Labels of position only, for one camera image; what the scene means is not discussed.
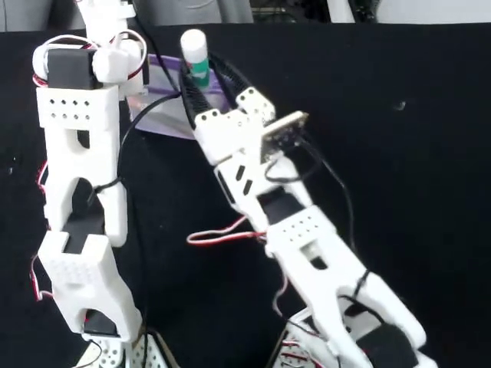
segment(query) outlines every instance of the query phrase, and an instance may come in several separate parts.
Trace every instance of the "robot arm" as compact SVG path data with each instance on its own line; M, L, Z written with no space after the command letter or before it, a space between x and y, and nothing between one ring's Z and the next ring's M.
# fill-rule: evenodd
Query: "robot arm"
M50 228L38 256L71 331L97 341L102 363L120 366L126 357L123 365L131 367L142 360L132 347L140 336L142 317L114 260L112 248L123 246L127 238L126 190L114 180L118 177L120 102L143 92L147 46L138 33L127 29L127 18L135 16L127 2L79 0L77 4L88 38L58 36L33 55L49 165L44 214ZM57 44L65 39L84 44ZM89 146L78 140L80 132L88 133ZM83 213L75 213L72 196L80 179L93 190L105 188L95 200L92 194L87 197ZM154 350L154 359L166 367Z
M183 63L184 106L229 204L247 217L256 232L266 232L266 253L278 261L307 304L321 337L298 333L297 338L328 367L339 363L354 368L383 367L375 362L385 358L360 346L379 335L400 341L402 349L410 352L407 362L397 366L435 367L418 352L426 341L420 323L341 240L323 211L312 203L303 182L287 179L298 178L298 172L283 151L298 144L307 114L297 111L276 119L273 105L232 65L211 55L210 67L232 110L221 113L211 108ZM352 304L364 305L380 321L368 330L366 326L351 329L344 312ZM384 342L387 338L379 341L377 351L384 350Z

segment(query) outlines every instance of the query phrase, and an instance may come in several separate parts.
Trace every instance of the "white bracket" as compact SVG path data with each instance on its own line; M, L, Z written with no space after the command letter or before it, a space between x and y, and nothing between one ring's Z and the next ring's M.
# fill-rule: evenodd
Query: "white bracket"
M316 326L329 339L343 359L357 368L371 363L346 331L338 297L352 296L366 271L365 266L339 238L325 214L315 205L272 225L266 245L312 311ZM313 258L327 265L319 270ZM417 319L377 275L370 273L357 299L377 311L390 324L398 326L415 350L426 342Z
M79 178L92 186L117 177L120 149L118 87L97 90L38 88L39 123L44 128L49 177L44 214L54 231L61 231L71 214L71 197ZM77 131L90 134L90 149ZM120 247L127 237L126 191L121 183L97 195L104 207L105 234Z
M259 164L262 131L275 118L275 108L252 87L236 101L239 109L225 114L213 109L196 116L195 138L212 166L238 151L247 153L251 162Z
M268 163L257 166L251 163L245 153L237 152L230 159L220 163L214 170L215 176L225 193L224 183L231 198L227 196L229 204L237 212L246 215L252 227L257 232L265 232L269 226L266 214L262 210L258 196L279 187L265 178ZM297 176L293 162L287 157L280 157L271 168L269 174L274 177ZM302 182L293 182L284 186L304 206L312 204L310 195Z
M135 341L141 315L128 286L117 272L107 236L89 235L81 254L64 253L68 233L48 231L38 255L53 287L53 298L67 325L86 340L83 331L87 310L102 312L117 327L119 337L108 340Z
M293 316L291 321L310 330L310 327L305 323L305 320L310 316L310 311L308 308L305 308ZM356 316L350 321L346 321L345 319L345 322L347 322L347 327L350 327L350 335L354 340L357 340L359 337L373 330L373 327L380 325L377 321L374 321L373 316L367 315L367 312ZM367 326L370 323L371 328L358 329L359 326ZM298 342L298 346L283 343L292 341ZM338 368L338 360L335 358L335 355L337 354L331 351L330 347L330 343L325 343L317 337L306 334L306 332L300 330L293 324L287 324L284 333L282 333L278 341L277 354L273 357L271 367L268 368L285 368L289 365L298 368L317 368L318 366L313 363L312 358L321 362L324 368ZM437 368L437 364L433 360L419 351L416 352L416 358L419 364L414 368ZM341 366L346 368L357 368L349 362L344 361Z
M87 37L100 44L107 43L117 32L127 29L127 19L135 16L133 6L121 0L83 0L77 5Z
M77 366L83 366L93 362L86 368L119 368L123 361L123 351L126 353L126 359L123 368L142 368L143 363L143 348L145 346L144 337L142 336L137 345L131 348L130 344L110 344L103 340L95 340L102 347L102 354L99 356L99 348L90 344L85 350L84 355L78 361ZM145 368L176 368L177 366L169 366L160 352L160 347L157 341L151 334L147 334L147 364Z

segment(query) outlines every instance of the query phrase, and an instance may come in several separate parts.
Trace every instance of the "black cloth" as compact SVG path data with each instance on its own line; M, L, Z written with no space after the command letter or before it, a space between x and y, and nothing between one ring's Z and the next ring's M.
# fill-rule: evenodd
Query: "black cloth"
M310 113L309 133L351 189L361 257L424 325L425 351L441 367L483 366L491 299L491 25L201 28L209 47L243 71L280 115ZM185 29L156 31L163 53L179 54ZM0 34L5 366L71 366L85 347L52 301L35 303L28 279L45 233L35 185L44 136L31 53L52 35ZM190 232L238 217L198 145L135 133L123 172L149 255L150 325L182 368L263 367L284 327L272 311L281 276L254 241L185 244ZM348 217L336 182L320 172L307 186L345 237ZM140 306L133 232L117 262ZM39 265L38 273L49 288ZM302 303L290 290L281 306L293 314Z

